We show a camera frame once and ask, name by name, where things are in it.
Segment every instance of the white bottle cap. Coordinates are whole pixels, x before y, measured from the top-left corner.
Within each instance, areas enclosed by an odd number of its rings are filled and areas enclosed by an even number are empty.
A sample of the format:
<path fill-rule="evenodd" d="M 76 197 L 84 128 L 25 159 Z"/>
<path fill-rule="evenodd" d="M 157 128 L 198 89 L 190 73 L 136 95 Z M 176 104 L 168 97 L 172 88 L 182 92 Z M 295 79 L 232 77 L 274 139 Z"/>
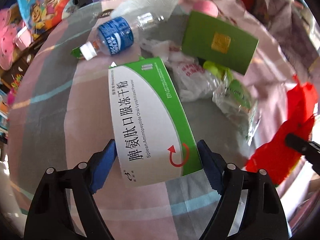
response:
<path fill-rule="evenodd" d="M 97 55 L 96 50 L 92 46 L 91 42 L 88 41 L 86 44 L 80 47 L 80 51 L 86 60 L 90 60 Z"/>

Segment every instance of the green and white box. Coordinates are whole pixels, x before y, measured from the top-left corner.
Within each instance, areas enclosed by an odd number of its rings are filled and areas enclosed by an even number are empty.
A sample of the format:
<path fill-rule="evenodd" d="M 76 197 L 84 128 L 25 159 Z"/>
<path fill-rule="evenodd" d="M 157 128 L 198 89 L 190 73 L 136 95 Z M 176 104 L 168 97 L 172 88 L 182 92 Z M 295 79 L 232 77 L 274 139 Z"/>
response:
<path fill-rule="evenodd" d="M 159 57 L 109 69 L 113 130 L 127 187 L 202 169 L 196 143 Z"/>

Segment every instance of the barcode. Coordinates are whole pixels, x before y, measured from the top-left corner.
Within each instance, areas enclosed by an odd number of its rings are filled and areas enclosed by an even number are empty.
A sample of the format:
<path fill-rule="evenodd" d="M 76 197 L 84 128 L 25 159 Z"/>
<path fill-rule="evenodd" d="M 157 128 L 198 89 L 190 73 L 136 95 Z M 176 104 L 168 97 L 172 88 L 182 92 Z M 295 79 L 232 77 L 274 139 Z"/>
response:
<path fill-rule="evenodd" d="M 141 69 L 142 70 L 150 70 L 153 68 L 153 65 L 152 64 L 145 64 L 145 65 L 142 65 L 141 66 Z"/>

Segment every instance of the blue bottle label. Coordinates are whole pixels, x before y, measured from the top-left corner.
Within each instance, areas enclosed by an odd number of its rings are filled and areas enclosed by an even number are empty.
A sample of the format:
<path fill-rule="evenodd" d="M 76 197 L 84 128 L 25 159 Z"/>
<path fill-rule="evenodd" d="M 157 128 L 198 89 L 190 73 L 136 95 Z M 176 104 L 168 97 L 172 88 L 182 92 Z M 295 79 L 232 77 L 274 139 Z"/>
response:
<path fill-rule="evenodd" d="M 130 47 L 133 44 L 133 33 L 127 21 L 122 17 L 114 18 L 98 27 L 100 36 L 105 39 L 111 55 Z"/>

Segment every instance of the red arrowhead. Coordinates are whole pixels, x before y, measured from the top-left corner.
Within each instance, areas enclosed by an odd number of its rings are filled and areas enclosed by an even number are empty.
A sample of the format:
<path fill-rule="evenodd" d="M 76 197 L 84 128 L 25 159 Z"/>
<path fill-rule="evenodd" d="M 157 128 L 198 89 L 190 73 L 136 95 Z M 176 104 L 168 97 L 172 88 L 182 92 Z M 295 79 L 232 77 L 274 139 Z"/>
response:
<path fill-rule="evenodd" d="M 176 152 L 176 150 L 174 149 L 173 145 L 170 148 L 168 148 L 168 151 L 170 151 L 171 153 L 175 153 Z"/>

